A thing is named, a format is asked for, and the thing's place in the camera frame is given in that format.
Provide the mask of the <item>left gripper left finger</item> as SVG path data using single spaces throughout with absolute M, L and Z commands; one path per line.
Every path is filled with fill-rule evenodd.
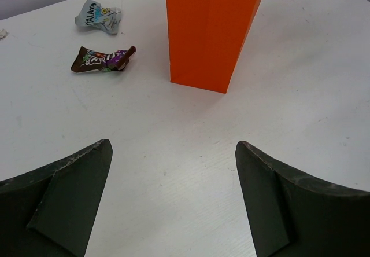
M 102 139 L 1 181 L 1 256 L 84 256 L 112 156 Z

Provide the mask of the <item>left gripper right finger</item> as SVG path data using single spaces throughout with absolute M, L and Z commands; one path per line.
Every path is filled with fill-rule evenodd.
M 368 256 L 369 193 L 241 141 L 236 166 L 257 256 Z

